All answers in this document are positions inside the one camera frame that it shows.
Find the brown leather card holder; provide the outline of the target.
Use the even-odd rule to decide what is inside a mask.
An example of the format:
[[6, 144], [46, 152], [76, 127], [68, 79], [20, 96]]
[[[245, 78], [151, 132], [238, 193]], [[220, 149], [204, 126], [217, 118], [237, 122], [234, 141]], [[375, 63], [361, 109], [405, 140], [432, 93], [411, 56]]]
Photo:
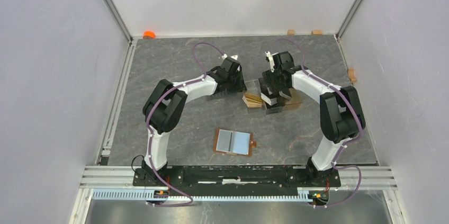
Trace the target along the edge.
[[257, 142], [254, 139], [253, 133], [228, 130], [232, 132], [230, 151], [229, 152], [217, 151], [216, 146], [219, 130], [228, 130], [228, 129], [218, 128], [216, 130], [214, 144], [212, 148], [215, 153], [250, 157], [252, 155], [253, 149], [257, 147]]

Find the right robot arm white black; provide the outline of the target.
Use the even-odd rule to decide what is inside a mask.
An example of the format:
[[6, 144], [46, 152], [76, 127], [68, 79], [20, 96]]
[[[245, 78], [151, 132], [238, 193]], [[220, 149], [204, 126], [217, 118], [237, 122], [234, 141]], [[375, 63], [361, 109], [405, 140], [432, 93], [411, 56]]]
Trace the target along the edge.
[[305, 66], [297, 66], [287, 51], [265, 53], [269, 70], [259, 78], [261, 98], [267, 109], [281, 109], [292, 98], [290, 90], [305, 93], [319, 104], [323, 138], [306, 164], [306, 180], [321, 185], [334, 170], [338, 155], [346, 144], [359, 138], [365, 128], [357, 90], [341, 87], [316, 76]]

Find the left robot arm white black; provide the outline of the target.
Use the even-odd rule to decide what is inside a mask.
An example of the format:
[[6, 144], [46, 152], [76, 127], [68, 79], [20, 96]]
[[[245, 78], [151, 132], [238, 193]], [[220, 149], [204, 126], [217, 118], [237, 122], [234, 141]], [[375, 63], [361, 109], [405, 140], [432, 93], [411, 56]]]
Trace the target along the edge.
[[246, 91], [238, 56], [223, 57], [220, 66], [183, 82], [158, 82], [142, 108], [148, 129], [148, 146], [142, 161], [146, 179], [152, 185], [166, 180], [167, 145], [170, 132], [178, 125], [185, 104], [204, 96], [220, 96]]

